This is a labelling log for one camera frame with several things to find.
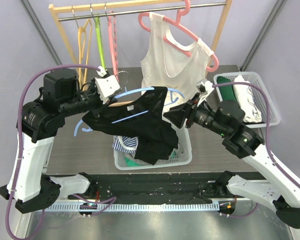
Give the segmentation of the light blue hanger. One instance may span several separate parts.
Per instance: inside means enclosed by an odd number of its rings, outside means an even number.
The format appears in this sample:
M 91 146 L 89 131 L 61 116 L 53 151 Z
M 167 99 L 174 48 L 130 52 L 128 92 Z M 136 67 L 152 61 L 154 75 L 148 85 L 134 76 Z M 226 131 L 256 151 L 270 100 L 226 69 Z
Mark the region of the light blue hanger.
M 132 95 L 132 94 L 136 94 L 136 93 L 141 93 L 141 92 L 146 92 L 146 91 L 153 91 L 155 90 L 154 87 L 141 87 L 141 88 L 136 88 L 136 89 L 133 89 L 133 90 L 127 90 L 127 87 L 126 87 L 126 83 L 124 84 L 124 92 L 123 93 L 120 93 L 118 95 L 115 96 L 116 99 L 119 99 L 119 98 L 122 98 L 122 97 L 125 97 L 125 96 L 128 96 L 128 95 Z M 174 92 L 174 93 L 177 93 L 179 94 L 183 99 L 185 98 L 185 95 L 177 90 L 177 89 L 174 89 L 174 88 L 167 88 L 168 91 L 170 92 Z M 176 98 L 176 100 L 171 100 L 172 103 L 176 102 L 178 99 L 178 97 Z M 74 132 L 73 132 L 73 136 L 76 137 L 77 134 L 78 134 L 78 131 L 79 131 L 79 128 L 80 126 L 82 125 L 83 123 L 83 120 L 81 119 L 80 121 L 78 121 L 78 123 L 76 124 L 75 128 L 74 128 Z M 81 129 L 82 132 L 86 132 L 86 133 L 89 133 L 89 132 L 92 132 L 93 129 L 91 129 L 90 127 L 89 128 L 82 128 Z

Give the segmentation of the black tank top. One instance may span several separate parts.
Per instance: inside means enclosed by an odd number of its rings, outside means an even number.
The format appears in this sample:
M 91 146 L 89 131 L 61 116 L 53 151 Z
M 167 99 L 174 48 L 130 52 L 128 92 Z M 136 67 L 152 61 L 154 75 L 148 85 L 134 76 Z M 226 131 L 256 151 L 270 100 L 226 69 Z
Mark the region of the black tank top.
M 166 87 L 155 86 L 127 105 L 110 106 L 99 116 L 89 111 L 82 120 L 94 131 L 137 137 L 134 158 L 154 165 L 158 160 L 168 160 L 178 148 L 176 131 L 162 118 L 167 92 Z

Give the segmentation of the white tank top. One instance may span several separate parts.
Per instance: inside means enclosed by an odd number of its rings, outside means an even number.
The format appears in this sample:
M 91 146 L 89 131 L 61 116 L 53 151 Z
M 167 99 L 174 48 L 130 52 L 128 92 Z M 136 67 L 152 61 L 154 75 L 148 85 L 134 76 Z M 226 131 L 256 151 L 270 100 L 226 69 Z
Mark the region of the white tank top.
M 140 62 L 143 80 L 141 86 L 176 89 L 168 92 L 164 112 L 185 103 L 197 92 L 197 83 L 205 78 L 207 65 L 214 52 L 200 38 L 184 46 L 177 42 L 164 16 L 151 12 L 148 51 Z

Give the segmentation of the pink hanger with white top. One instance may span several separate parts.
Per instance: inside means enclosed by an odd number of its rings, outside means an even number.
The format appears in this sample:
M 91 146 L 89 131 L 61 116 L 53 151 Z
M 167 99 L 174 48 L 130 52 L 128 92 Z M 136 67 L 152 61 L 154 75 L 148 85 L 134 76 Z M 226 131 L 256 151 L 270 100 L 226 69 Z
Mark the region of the pink hanger with white top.
M 185 16 L 186 14 L 189 13 L 190 8 L 191 8 L 191 4 L 189 0 L 185 0 L 185 7 L 184 9 L 178 9 L 177 10 L 177 14 L 176 14 L 176 20 L 172 20 L 166 16 L 162 17 L 162 20 L 164 22 L 167 22 L 169 24 L 171 24 L 172 26 L 176 27 L 177 29 L 181 30 L 182 32 L 186 33 L 188 36 L 190 36 L 194 41 L 198 42 L 199 41 L 199 37 L 196 36 L 193 32 L 191 32 L 189 29 L 187 29 L 185 26 L 180 24 L 181 21 L 181 17 Z M 140 26 L 146 30 L 147 32 L 151 32 L 151 29 L 148 28 L 146 25 L 144 25 L 142 18 L 143 17 L 150 17 L 150 13 L 151 12 L 142 12 L 138 15 L 138 22 L 140 24 Z M 184 55 L 186 55 L 187 57 L 190 57 L 192 54 L 187 51 L 187 50 L 183 50 L 182 48 L 180 48 L 179 46 L 177 46 L 176 44 L 172 43 L 170 40 L 167 39 L 166 36 L 163 37 L 163 40 L 168 43 L 169 45 L 171 45 L 172 47 L 174 47 L 175 49 L 177 49 L 179 52 L 183 53 Z M 215 72 L 218 67 L 219 67 L 219 60 L 217 58 L 217 56 L 213 53 L 210 58 L 213 60 L 213 67 L 206 67 L 206 70 L 208 72 Z

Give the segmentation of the blue striped tank top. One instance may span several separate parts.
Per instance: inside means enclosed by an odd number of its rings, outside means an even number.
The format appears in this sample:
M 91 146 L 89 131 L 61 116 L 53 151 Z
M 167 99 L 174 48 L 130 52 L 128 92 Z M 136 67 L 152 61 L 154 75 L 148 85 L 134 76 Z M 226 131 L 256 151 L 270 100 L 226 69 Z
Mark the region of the blue striped tank top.
M 138 137 L 115 136 L 112 148 L 122 153 L 135 153 L 138 148 Z

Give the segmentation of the green tank top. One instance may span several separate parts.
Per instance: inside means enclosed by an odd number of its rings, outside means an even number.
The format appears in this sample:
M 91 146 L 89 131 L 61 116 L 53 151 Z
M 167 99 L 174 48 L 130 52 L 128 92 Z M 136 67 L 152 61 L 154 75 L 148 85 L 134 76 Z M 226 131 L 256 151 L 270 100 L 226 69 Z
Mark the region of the green tank top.
M 154 166 L 153 164 L 150 164 L 148 162 L 145 162 L 143 160 L 135 159 L 134 158 L 135 153 L 124 153 L 125 156 L 125 162 L 128 167 L 138 167 L 138 166 Z M 169 156 L 169 159 L 172 159 L 176 155 L 176 152 L 173 151 L 172 154 Z M 168 163 L 168 160 L 161 160 L 159 159 L 155 165 L 162 165 Z

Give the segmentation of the yellow plastic hanger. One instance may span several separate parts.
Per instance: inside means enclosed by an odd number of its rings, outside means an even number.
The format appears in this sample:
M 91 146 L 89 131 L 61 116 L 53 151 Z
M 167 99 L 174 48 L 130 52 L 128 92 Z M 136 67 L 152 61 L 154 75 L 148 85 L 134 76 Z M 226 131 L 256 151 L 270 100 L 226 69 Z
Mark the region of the yellow plastic hanger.
M 71 7 L 71 11 L 78 28 L 78 63 L 81 65 L 88 65 L 92 37 L 92 21 L 90 19 L 87 19 L 83 26 L 79 26 L 73 7 Z

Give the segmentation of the pink hanger with striped top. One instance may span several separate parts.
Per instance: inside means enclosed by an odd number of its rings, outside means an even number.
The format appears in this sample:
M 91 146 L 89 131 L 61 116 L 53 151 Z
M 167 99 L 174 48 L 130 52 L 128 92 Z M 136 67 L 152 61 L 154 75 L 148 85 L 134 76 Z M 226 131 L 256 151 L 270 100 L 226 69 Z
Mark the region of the pink hanger with striped top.
M 111 63 L 113 68 L 113 74 L 117 80 L 119 80 L 119 67 L 118 67 L 118 51 L 117 51 L 117 28 L 116 28 L 116 16 L 110 15 L 114 13 L 113 11 L 107 12 L 107 3 L 104 3 L 105 16 L 107 18 L 107 27 L 108 27 L 108 40 L 109 40 L 109 49 L 111 56 Z

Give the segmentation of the lime green hanger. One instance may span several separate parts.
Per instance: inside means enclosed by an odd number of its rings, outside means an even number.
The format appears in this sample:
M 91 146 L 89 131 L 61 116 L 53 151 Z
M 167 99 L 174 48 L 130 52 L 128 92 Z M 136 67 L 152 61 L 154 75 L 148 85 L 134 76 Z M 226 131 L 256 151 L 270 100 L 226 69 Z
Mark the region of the lime green hanger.
M 96 34 L 97 47 L 98 47 L 98 52 L 99 52 L 100 65 L 104 69 L 106 69 L 106 61 L 105 61 L 104 49 L 103 49 L 100 18 L 98 16 L 94 16 L 93 10 L 92 10 L 92 4 L 90 4 L 90 13 L 91 13 L 92 19 L 94 20 L 94 25 L 95 25 L 95 34 Z

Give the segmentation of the grey tank top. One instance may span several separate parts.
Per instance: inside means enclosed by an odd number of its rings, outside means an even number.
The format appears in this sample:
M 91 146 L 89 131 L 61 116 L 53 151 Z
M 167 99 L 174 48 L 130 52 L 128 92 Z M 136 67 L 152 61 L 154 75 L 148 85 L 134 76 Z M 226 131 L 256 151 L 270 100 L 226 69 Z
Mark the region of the grey tank top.
M 182 157 L 185 154 L 184 149 L 180 144 L 178 145 L 178 149 L 174 149 L 173 151 L 176 152 L 175 156 L 172 159 L 168 159 L 168 163 L 164 164 L 175 163 L 177 162 L 177 157 Z

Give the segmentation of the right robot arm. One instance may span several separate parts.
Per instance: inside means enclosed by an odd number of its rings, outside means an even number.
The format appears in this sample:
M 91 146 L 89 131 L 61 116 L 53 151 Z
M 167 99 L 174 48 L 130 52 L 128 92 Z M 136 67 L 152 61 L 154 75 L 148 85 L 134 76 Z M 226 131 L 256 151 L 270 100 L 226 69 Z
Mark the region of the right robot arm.
M 163 115 L 176 127 L 198 124 L 223 138 L 222 145 L 231 154 L 254 167 L 271 186 L 251 182 L 230 171 L 216 180 L 216 193 L 223 198 L 237 195 L 248 198 L 275 212 L 288 226 L 300 229 L 300 179 L 270 155 L 264 139 L 243 122 L 244 111 L 233 100 L 222 101 L 218 109 L 200 105 L 194 98 L 170 108 Z

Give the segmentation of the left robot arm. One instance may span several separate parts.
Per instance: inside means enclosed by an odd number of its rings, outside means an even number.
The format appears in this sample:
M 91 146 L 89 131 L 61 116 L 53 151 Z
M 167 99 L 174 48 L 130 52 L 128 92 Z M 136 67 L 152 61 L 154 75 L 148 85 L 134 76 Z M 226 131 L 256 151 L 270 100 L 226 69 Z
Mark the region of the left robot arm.
M 76 195 L 92 199 L 97 181 L 85 172 L 68 177 L 43 173 L 49 161 L 55 136 L 65 119 L 103 107 L 96 80 L 80 85 L 71 68 L 54 69 L 43 77 L 39 97 L 18 110 L 18 151 L 11 180 L 0 187 L 6 200 L 16 200 L 22 214 L 45 210 L 57 199 Z

